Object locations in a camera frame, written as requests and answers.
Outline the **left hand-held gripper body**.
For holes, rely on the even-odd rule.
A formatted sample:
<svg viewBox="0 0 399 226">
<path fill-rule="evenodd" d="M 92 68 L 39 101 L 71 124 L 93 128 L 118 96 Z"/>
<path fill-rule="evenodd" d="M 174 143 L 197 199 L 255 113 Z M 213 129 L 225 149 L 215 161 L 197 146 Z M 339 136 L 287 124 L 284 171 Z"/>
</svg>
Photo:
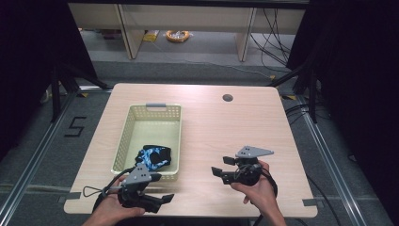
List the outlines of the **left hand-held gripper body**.
<svg viewBox="0 0 399 226">
<path fill-rule="evenodd" d="M 125 208 L 139 207 L 146 212 L 157 213 L 161 204 L 159 198 L 146 195 L 145 188 L 152 182 L 150 172 L 143 164 L 138 164 L 120 184 L 118 199 Z"/>
</svg>

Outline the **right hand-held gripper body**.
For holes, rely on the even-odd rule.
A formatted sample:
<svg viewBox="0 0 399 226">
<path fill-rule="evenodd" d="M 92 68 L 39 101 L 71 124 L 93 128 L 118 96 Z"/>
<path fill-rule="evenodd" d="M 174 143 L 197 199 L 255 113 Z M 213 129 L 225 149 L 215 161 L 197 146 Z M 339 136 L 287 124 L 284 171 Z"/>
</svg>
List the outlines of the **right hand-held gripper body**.
<svg viewBox="0 0 399 226">
<path fill-rule="evenodd" d="M 259 157 L 273 153 L 273 151 L 267 149 L 244 146 L 233 157 L 236 162 L 236 171 L 223 171 L 223 176 L 220 177 L 223 184 L 240 183 L 246 186 L 254 186 L 263 172 Z"/>
</svg>

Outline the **blue and black patterned cloth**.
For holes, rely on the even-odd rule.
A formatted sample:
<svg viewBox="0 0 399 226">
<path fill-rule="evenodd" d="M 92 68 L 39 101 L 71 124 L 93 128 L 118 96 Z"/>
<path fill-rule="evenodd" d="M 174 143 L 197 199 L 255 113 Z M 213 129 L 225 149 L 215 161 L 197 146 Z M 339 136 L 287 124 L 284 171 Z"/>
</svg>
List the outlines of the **blue and black patterned cloth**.
<svg viewBox="0 0 399 226">
<path fill-rule="evenodd" d="M 171 149 L 159 145 L 144 145 L 137 153 L 136 164 L 144 164 L 149 171 L 159 170 L 171 163 Z"/>
</svg>

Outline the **pale yellow perforated plastic basket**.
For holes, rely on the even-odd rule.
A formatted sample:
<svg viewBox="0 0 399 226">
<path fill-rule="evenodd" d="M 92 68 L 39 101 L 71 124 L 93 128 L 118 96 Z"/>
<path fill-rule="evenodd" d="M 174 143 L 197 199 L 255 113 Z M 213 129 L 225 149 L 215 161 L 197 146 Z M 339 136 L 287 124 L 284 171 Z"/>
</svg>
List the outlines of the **pale yellow perforated plastic basket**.
<svg viewBox="0 0 399 226">
<path fill-rule="evenodd" d="M 169 164 L 156 170 L 161 182 L 178 179 L 182 107 L 177 104 L 131 105 L 122 127 L 111 171 L 117 175 L 131 168 L 145 145 L 170 148 Z"/>
</svg>

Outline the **person's right hand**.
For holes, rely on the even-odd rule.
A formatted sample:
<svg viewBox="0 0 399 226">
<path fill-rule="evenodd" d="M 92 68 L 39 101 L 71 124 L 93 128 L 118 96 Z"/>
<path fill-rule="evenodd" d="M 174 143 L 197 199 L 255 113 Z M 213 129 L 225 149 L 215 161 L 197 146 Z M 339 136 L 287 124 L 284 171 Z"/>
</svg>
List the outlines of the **person's right hand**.
<svg viewBox="0 0 399 226">
<path fill-rule="evenodd" d="M 260 179 L 254 186 L 232 183 L 231 188 L 245 195 L 243 204 L 248 204 L 250 202 L 259 210 L 268 210 L 277 204 L 274 189 L 264 175 L 260 176 Z"/>
</svg>

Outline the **person's left hand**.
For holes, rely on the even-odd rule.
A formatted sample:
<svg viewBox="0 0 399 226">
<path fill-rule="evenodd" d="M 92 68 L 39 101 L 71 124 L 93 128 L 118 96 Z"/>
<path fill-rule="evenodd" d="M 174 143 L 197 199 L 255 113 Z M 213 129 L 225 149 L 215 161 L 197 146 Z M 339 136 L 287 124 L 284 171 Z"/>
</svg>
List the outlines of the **person's left hand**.
<svg viewBox="0 0 399 226">
<path fill-rule="evenodd" d="M 107 195 L 92 213 L 94 216 L 110 216 L 116 218 L 134 218 L 141 217 L 145 214 L 145 210 L 139 207 L 125 208 L 118 199 L 117 195 Z"/>
</svg>

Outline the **black metal stand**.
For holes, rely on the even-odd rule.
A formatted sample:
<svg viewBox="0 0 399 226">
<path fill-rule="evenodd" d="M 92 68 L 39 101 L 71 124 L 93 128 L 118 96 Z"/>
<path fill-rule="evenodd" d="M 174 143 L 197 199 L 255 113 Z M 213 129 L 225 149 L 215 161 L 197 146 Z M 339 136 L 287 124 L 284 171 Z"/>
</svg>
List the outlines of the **black metal stand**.
<svg viewBox="0 0 399 226">
<path fill-rule="evenodd" d="M 317 77 L 315 75 L 314 70 L 311 66 L 308 66 L 306 63 L 292 70 L 291 72 L 285 74 L 283 77 L 272 81 L 269 84 L 269 87 L 276 88 L 277 86 L 285 83 L 291 78 L 296 77 L 295 84 L 293 86 L 294 94 L 304 94 L 305 91 L 308 92 L 308 109 L 310 111 L 311 119 L 314 123 L 317 123 L 316 119 L 316 83 Z"/>
<path fill-rule="evenodd" d="M 76 77 L 83 78 L 100 89 L 110 89 L 106 83 L 98 79 L 96 72 L 86 73 L 66 63 L 55 64 L 51 75 L 51 89 L 53 94 L 52 122 L 55 122 L 59 118 L 62 109 L 58 83 L 61 83 L 68 94 L 76 93 L 80 89 L 75 80 Z"/>
</svg>

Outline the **yellow packet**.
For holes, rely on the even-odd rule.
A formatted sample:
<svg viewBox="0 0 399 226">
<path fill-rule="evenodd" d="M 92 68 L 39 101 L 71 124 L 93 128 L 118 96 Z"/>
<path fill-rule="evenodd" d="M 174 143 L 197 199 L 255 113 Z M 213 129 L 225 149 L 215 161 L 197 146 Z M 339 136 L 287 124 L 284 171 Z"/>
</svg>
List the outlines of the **yellow packet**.
<svg viewBox="0 0 399 226">
<path fill-rule="evenodd" d="M 144 41 L 155 42 L 158 37 L 158 30 L 148 30 L 143 36 Z"/>
</svg>

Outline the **black curtain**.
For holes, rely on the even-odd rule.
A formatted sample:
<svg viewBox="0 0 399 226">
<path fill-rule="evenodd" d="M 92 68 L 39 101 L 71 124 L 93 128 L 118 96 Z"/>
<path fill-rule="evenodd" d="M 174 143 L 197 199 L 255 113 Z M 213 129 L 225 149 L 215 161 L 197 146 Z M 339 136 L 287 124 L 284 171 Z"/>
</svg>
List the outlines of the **black curtain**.
<svg viewBox="0 0 399 226">
<path fill-rule="evenodd" d="M 315 67 L 322 94 L 394 226 L 399 226 L 399 0 L 309 0 L 288 66 L 324 29 Z"/>
<path fill-rule="evenodd" d="M 96 79 L 67 0 L 0 0 L 0 161 L 54 78 Z"/>
</svg>

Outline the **metal floor rail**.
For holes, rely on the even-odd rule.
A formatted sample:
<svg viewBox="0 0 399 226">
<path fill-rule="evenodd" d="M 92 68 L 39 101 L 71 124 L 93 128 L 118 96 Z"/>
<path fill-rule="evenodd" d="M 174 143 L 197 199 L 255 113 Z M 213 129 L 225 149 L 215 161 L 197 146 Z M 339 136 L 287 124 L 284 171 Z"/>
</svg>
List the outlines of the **metal floor rail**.
<svg viewBox="0 0 399 226">
<path fill-rule="evenodd" d="M 306 100 L 303 96 L 297 97 L 298 102 L 302 105 L 301 109 L 305 113 L 304 119 L 307 124 L 313 140 L 318 148 L 319 153 L 322 156 L 323 162 L 327 168 L 330 178 L 337 190 L 340 200 L 343 203 L 343 207 L 346 210 L 352 224 L 354 226 L 364 226 L 365 221 L 362 213 L 359 210 L 357 201 L 355 200 L 351 189 L 343 178 L 342 172 L 340 171 L 330 149 L 316 123 L 313 122 L 309 109 L 306 107 Z"/>
<path fill-rule="evenodd" d="M 29 158 L 29 161 L 24 166 L 24 170 L 17 177 L 17 181 L 11 185 L 7 197 L 0 204 L 0 226 L 8 226 L 9 221 L 12 219 L 28 188 L 28 185 L 32 181 L 44 156 L 49 150 L 51 143 L 56 136 L 56 132 L 58 131 L 60 124 L 63 122 L 65 114 L 75 96 L 76 92 L 65 95 L 60 112 L 49 122 L 45 133 L 40 137 L 39 144 L 36 146 L 34 152 Z"/>
</svg>

